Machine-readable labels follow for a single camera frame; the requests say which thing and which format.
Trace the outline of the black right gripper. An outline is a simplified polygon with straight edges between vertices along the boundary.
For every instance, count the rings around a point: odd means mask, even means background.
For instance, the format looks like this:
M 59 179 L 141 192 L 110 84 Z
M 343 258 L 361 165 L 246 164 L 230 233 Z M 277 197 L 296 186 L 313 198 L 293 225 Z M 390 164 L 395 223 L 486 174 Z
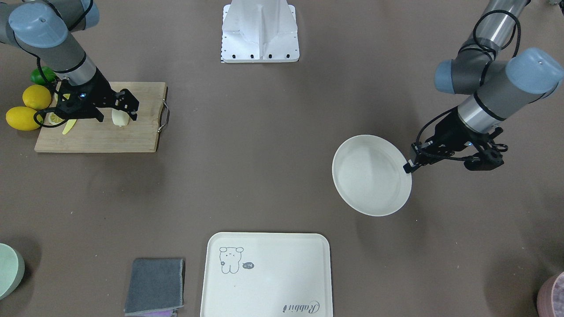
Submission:
M 55 107 L 56 116 L 63 120 L 95 118 L 110 123 L 130 123 L 132 118 L 125 111 L 139 108 L 139 101 L 130 90 L 113 91 L 100 70 L 96 70 L 86 84 L 73 86 L 68 80 L 62 80 L 59 92 L 69 94 L 68 98 L 60 97 Z

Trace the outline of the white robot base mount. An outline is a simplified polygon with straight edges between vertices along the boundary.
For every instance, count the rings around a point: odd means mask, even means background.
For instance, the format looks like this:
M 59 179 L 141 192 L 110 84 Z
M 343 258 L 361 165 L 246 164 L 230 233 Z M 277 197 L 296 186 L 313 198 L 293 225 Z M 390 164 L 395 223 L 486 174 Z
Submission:
M 300 59 L 296 8 L 286 0 L 233 0 L 222 12 L 221 62 L 292 63 Z

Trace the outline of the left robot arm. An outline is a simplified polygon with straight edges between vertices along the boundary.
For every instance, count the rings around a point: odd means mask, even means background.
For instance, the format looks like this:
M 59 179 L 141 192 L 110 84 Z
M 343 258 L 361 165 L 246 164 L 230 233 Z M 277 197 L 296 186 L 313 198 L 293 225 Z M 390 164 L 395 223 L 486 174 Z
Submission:
M 539 48 L 518 52 L 518 18 L 528 3 L 491 0 L 456 58 L 436 68 L 438 91 L 467 98 L 430 121 L 434 134 L 427 140 L 416 136 L 407 174 L 442 160 L 461 161 L 471 171 L 500 167 L 508 147 L 495 142 L 499 124 L 560 86 L 563 68 L 552 56 Z

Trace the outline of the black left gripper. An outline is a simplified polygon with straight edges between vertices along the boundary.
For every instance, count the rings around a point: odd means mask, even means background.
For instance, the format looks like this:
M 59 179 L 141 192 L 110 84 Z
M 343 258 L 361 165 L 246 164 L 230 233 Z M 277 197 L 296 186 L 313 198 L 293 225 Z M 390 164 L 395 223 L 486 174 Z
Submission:
M 477 147 L 501 147 L 501 143 L 495 143 L 494 139 L 502 132 L 500 127 L 496 127 L 491 133 L 474 132 L 461 120 L 458 111 L 452 110 L 436 124 L 434 135 L 430 137 L 429 142 L 411 144 L 411 157 L 404 164 L 404 171 L 411 174 L 422 166 L 442 160 L 464 161 L 464 157 L 453 155 L 469 147 L 467 143 L 471 143 L 476 150 Z

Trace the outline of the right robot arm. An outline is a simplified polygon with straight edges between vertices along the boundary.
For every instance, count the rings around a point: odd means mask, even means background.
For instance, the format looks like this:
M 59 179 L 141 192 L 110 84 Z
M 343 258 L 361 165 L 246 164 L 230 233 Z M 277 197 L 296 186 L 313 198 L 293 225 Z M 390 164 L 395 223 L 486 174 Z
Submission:
M 45 62 L 60 79 L 58 104 L 50 108 L 63 120 L 104 120 L 101 108 L 137 120 L 139 101 L 127 89 L 115 92 L 73 32 L 96 26 L 92 0 L 27 0 L 1 4 L 1 42 Z

